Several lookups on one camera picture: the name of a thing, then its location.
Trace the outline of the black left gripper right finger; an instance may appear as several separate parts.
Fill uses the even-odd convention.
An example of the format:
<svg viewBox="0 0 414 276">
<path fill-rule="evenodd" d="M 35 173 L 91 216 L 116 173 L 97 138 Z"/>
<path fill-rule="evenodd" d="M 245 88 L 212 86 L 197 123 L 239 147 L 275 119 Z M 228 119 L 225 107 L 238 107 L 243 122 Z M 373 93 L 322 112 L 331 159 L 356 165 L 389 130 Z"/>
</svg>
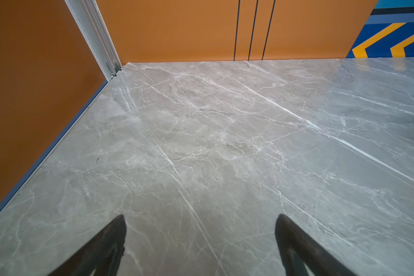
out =
<svg viewBox="0 0 414 276">
<path fill-rule="evenodd" d="M 287 276 L 355 275 L 285 214 L 276 220 L 275 237 Z"/>
</svg>

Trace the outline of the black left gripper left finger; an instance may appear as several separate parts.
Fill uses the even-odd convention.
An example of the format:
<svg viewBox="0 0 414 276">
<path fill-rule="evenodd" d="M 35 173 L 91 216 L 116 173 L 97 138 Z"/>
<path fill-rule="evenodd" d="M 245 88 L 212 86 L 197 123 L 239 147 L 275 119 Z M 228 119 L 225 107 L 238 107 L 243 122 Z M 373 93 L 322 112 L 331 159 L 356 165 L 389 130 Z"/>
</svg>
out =
<svg viewBox="0 0 414 276">
<path fill-rule="evenodd" d="M 115 276 L 124 255 L 127 226 L 118 215 L 51 276 Z"/>
</svg>

